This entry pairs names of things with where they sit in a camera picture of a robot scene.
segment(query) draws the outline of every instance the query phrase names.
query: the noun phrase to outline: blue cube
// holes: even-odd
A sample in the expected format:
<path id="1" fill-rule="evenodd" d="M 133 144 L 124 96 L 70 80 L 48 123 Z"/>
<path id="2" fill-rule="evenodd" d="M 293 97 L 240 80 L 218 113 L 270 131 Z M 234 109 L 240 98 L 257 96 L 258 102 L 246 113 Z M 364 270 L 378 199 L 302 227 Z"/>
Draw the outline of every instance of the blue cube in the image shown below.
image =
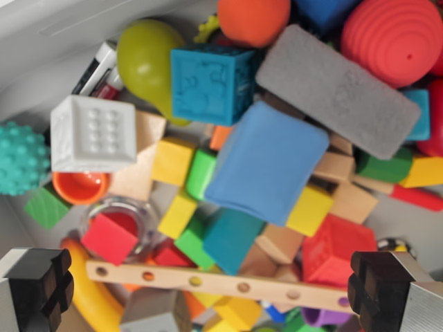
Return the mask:
<path id="1" fill-rule="evenodd" d="M 253 103 L 254 50 L 196 44 L 172 50 L 171 61 L 174 116 L 230 127 Z"/>
<path id="2" fill-rule="evenodd" d="M 257 102 L 221 149 L 205 197 L 285 225 L 328 145 L 324 130 Z"/>

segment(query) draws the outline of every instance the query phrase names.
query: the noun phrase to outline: blue textured cube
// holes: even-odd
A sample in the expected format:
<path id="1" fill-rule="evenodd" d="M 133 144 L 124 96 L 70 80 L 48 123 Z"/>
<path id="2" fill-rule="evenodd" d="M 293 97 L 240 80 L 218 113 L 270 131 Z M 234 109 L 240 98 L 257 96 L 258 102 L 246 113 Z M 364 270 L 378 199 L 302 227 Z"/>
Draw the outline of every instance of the blue textured cube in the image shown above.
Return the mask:
<path id="1" fill-rule="evenodd" d="M 254 50 L 196 44 L 172 50 L 171 61 L 174 116 L 229 127 L 253 103 Z"/>
<path id="2" fill-rule="evenodd" d="M 431 118 L 429 115 L 429 91 L 425 89 L 413 89 L 403 91 L 403 94 L 415 104 L 418 104 L 422 115 L 417 124 L 407 137 L 407 140 L 428 140 L 431 137 Z"/>
<path id="3" fill-rule="evenodd" d="M 219 209 L 209 217 L 203 249 L 228 275 L 236 275 L 264 222 L 240 211 Z"/>
<path id="4" fill-rule="evenodd" d="M 257 102 L 221 149 L 205 197 L 285 225 L 328 145 L 324 130 Z"/>

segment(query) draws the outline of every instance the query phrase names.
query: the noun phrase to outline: small blue toy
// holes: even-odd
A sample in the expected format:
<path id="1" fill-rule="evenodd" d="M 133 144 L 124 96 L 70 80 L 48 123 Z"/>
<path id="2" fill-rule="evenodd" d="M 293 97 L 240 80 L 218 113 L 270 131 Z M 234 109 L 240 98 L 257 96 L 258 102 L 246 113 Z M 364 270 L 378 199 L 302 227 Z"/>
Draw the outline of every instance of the small blue toy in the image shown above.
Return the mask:
<path id="1" fill-rule="evenodd" d="M 48 175 L 50 149 L 29 126 L 8 122 L 0 127 L 0 194 L 22 195 Z"/>
<path id="2" fill-rule="evenodd" d="M 196 44 L 171 58 L 174 116 L 229 127 L 253 103 L 254 50 Z"/>

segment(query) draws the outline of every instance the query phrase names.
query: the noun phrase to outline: gray block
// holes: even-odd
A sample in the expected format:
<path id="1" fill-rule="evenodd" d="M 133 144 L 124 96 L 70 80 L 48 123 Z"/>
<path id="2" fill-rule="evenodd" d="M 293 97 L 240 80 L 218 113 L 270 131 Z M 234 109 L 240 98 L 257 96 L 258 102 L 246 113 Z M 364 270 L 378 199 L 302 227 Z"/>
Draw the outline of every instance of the gray block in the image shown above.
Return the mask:
<path id="1" fill-rule="evenodd" d="M 297 25 L 281 34 L 256 79 L 380 159 L 392 158 L 420 116 L 415 103 Z"/>

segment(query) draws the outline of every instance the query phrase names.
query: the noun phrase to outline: red plastic block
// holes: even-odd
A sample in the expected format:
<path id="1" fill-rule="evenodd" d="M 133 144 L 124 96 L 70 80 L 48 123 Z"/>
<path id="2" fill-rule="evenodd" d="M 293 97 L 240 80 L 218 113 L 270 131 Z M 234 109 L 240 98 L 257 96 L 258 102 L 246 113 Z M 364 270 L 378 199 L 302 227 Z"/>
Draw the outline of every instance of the red plastic block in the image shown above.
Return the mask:
<path id="1" fill-rule="evenodd" d="M 328 214 L 314 237 L 303 243 L 303 280 L 346 287 L 355 251 L 375 251 L 371 229 Z"/>
<path id="2" fill-rule="evenodd" d="M 182 266 L 186 268 L 196 268 L 185 254 L 175 245 L 173 239 L 166 239 L 155 249 L 152 259 L 160 266 Z"/>
<path id="3" fill-rule="evenodd" d="M 83 246 L 105 261 L 120 265 L 138 242 L 128 220 L 121 219 L 119 213 L 98 214 L 82 238 Z"/>

